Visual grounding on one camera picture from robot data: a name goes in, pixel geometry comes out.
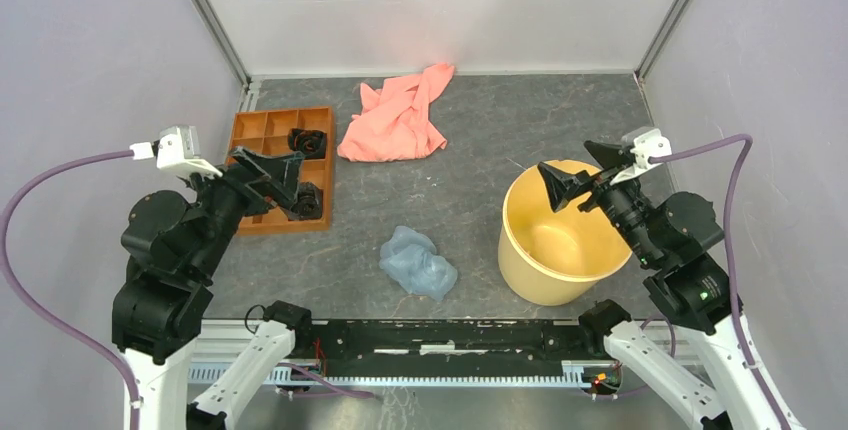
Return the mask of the yellow trash bin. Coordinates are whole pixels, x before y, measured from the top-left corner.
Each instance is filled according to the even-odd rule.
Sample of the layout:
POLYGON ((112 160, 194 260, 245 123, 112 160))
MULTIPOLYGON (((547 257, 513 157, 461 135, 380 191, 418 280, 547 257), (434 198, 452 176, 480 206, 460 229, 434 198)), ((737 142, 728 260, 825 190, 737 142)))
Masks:
POLYGON ((537 168, 521 173, 505 194, 498 242, 498 267, 509 288, 542 306, 568 304, 614 275, 632 251, 596 208, 551 210, 537 168))

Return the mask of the blue plastic trash bag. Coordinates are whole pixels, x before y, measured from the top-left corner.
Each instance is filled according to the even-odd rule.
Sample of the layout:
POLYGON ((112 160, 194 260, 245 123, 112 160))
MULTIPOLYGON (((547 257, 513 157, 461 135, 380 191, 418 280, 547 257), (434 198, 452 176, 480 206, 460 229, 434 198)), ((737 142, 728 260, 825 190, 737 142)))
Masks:
POLYGON ((408 294, 441 302, 454 287, 458 271, 438 254, 432 240, 407 226, 396 226, 380 247, 379 267, 408 294))

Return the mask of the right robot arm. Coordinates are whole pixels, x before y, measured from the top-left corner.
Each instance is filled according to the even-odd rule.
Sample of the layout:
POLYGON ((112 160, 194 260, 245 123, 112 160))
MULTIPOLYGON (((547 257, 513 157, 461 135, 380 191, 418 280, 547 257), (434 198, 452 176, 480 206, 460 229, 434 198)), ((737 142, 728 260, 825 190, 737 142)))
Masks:
POLYGON ((600 210, 642 268, 645 287, 668 325, 695 351, 706 378, 655 347, 630 315, 605 300, 579 319, 577 342, 591 358, 612 357, 630 368, 692 429, 797 429, 800 421, 782 398, 748 335, 733 260, 717 263, 716 244, 731 245, 729 211, 691 192, 653 205, 639 179, 663 164, 684 159, 664 137, 630 144, 587 142, 601 164, 575 174, 538 165, 553 211, 575 204, 600 210))

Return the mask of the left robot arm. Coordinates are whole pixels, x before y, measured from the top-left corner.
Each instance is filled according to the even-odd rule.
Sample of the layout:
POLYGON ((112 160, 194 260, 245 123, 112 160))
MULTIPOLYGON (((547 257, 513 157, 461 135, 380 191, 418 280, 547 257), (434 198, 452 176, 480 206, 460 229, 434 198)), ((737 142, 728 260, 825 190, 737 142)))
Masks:
POLYGON ((214 273, 244 218, 296 203, 304 161, 299 152, 271 157, 244 147, 231 158, 216 167, 159 152, 159 167, 175 170, 196 198, 158 191, 130 212, 121 237, 127 279, 113 301, 112 340, 137 389, 131 427, 232 429, 276 365, 313 347, 310 312, 274 302, 229 368, 196 399, 187 397, 214 273))

